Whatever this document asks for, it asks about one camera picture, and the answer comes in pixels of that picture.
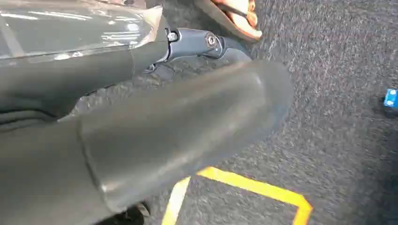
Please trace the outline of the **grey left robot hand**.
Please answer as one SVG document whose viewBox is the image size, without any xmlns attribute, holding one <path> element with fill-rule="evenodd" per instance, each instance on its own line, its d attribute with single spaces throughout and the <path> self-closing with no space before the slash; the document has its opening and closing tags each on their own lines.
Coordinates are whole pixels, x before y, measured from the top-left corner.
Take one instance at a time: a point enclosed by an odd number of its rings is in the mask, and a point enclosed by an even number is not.
<svg viewBox="0 0 398 225">
<path fill-rule="evenodd" d="M 79 99 L 175 59 L 230 65 L 71 117 Z M 144 0 L 0 3 L 0 222 L 92 225 L 279 126 L 280 63 Z"/>
</svg>

